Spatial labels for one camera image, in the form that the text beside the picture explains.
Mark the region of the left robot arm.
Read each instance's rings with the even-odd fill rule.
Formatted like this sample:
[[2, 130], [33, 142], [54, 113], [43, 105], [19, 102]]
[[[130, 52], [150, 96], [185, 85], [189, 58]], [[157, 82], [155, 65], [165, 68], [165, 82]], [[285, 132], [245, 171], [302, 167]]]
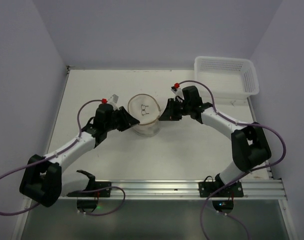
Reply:
[[79, 133], [73, 140], [52, 153], [45, 156], [35, 154], [28, 160], [19, 192], [50, 207], [60, 196], [94, 191], [94, 175], [84, 170], [67, 176], [63, 173], [82, 155], [100, 145], [110, 131], [123, 132], [139, 123], [124, 107], [114, 108], [111, 104], [101, 103], [95, 116], [85, 126], [79, 127]]

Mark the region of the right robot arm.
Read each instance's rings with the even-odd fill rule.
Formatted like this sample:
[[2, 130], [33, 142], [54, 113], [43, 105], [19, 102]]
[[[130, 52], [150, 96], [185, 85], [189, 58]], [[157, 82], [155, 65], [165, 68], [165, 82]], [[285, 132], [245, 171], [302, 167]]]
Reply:
[[171, 87], [174, 98], [167, 100], [160, 121], [179, 121], [189, 116], [200, 124], [209, 126], [226, 136], [232, 145], [232, 162], [211, 182], [204, 183], [204, 190], [213, 193], [241, 174], [261, 165], [272, 156], [262, 128], [256, 123], [236, 122], [220, 114], [213, 103], [203, 102], [195, 86], [180, 88], [177, 83]]

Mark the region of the white plastic basket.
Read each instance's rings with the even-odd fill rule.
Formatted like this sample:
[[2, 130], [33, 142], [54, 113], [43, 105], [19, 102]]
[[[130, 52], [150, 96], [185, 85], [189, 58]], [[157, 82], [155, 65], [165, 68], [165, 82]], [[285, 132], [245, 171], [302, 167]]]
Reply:
[[216, 98], [243, 100], [260, 91], [256, 69], [248, 59], [198, 56], [194, 80], [206, 85]]

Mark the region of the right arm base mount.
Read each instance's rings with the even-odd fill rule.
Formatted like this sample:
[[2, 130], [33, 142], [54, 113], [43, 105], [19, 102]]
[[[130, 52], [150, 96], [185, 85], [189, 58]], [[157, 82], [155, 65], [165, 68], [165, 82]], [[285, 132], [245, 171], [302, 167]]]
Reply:
[[207, 176], [203, 181], [198, 182], [198, 190], [201, 198], [222, 198], [213, 200], [214, 209], [220, 213], [229, 214], [234, 209], [234, 199], [244, 197], [242, 184], [238, 181], [225, 186], [219, 176]]

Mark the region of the aluminium rail frame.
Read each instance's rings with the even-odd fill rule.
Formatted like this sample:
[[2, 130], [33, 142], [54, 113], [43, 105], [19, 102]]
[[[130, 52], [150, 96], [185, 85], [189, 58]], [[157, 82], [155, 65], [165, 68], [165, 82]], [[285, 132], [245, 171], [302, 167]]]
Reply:
[[[217, 111], [236, 122], [263, 129], [253, 116], [248, 98], [214, 97], [211, 90], [194, 80], [191, 70], [80, 70], [67, 75], [59, 112], [45, 156], [73, 140], [79, 127], [95, 116], [100, 104], [117, 95], [118, 107], [127, 112], [129, 100], [137, 94], [156, 99], [163, 113], [167, 100], [174, 98], [171, 86], [183, 89], [195, 86], [204, 103], [212, 103]], [[179, 121], [159, 121], [160, 130], [152, 137], [139, 136], [132, 128], [112, 130], [95, 149], [77, 159], [63, 173], [67, 176], [84, 170], [95, 176], [90, 193], [72, 192], [61, 199], [90, 200], [90, 206], [76, 206], [74, 214], [83, 220], [103, 220], [125, 210], [129, 200], [201, 200], [203, 205], [222, 198], [199, 195], [198, 182], [207, 176], [215, 178], [232, 162], [231, 141], [217, 130], [200, 124], [189, 116]], [[282, 200], [286, 197], [279, 180], [252, 177], [255, 171], [269, 167], [270, 159], [230, 181], [240, 182], [244, 197], [235, 200]]]

